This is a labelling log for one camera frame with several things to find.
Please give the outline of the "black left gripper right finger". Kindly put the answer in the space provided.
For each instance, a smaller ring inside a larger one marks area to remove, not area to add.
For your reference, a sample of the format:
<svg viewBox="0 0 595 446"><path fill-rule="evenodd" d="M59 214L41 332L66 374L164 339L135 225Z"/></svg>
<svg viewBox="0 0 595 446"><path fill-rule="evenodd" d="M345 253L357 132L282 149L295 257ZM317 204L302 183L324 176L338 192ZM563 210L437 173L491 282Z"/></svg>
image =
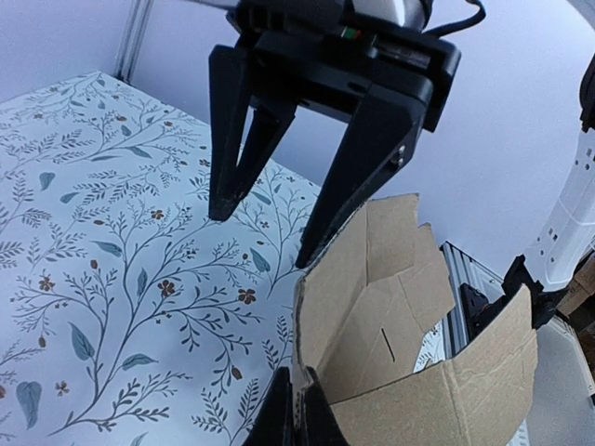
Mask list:
<svg viewBox="0 0 595 446"><path fill-rule="evenodd" d="M317 373L306 369L311 383L301 392L301 444L306 446L348 446L331 410Z"/></svg>

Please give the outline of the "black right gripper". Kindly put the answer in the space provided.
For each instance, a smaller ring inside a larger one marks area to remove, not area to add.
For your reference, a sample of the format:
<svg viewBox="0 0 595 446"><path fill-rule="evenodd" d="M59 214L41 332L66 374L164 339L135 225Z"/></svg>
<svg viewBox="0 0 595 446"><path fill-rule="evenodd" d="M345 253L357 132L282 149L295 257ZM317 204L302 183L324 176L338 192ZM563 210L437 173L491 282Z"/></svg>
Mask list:
<svg viewBox="0 0 595 446"><path fill-rule="evenodd" d="M343 122L351 116L302 233L296 266L308 267L411 159L421 127L432 132L439 123L461 54L443 40L443 30L429 29L432 7L431 1L231 6L237 47L216 46L209 56L209 217L228 220L251 191L294 120L295 98Z"/></svg>

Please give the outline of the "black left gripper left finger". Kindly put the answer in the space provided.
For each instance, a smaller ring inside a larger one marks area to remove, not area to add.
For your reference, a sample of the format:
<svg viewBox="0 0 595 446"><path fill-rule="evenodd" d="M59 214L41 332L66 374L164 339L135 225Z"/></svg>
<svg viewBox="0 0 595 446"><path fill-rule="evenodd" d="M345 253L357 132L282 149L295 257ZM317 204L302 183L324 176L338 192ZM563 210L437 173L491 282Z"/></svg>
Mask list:
<svg viewBox="0 0 595 446"><path fill-rule="evenodd" d="M288 367L273 375L255 424L248 435L248 446L293 445L292 383Z"/></svg>

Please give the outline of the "brown cardboard box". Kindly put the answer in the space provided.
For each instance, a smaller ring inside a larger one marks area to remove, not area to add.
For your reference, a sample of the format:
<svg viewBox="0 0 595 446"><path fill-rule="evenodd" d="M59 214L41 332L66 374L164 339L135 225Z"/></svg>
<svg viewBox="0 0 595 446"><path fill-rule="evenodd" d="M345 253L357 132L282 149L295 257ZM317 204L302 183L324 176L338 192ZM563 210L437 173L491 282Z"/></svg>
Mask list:
<svg viewBox="0 0 595 446"><path fill-rule="evenodd" d="M537 364L526 288L461 352L415 371L454 307L418 198L371 200L297 286L294 401L315 370L349 445L504 445L528 414Z"/></svg>

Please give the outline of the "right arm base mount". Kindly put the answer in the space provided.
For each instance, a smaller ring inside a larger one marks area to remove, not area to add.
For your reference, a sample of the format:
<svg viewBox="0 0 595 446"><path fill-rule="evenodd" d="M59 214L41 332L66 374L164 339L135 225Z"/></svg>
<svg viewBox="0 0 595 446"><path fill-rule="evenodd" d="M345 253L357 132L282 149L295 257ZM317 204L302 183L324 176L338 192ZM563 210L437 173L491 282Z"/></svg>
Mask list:
<svg viewBox="0 0 595 446"><path fill-rule="evenodd" d="M523 285L529 289L531 295L532 328L538 330L555 315L557 306L567 294L568 288L546 292L544 285L539 280L534 280L529 273L524 255L517 256L512 262L501 285L503 294L493 303L468 283L459 286L469 342L499 315Z"/></svg>

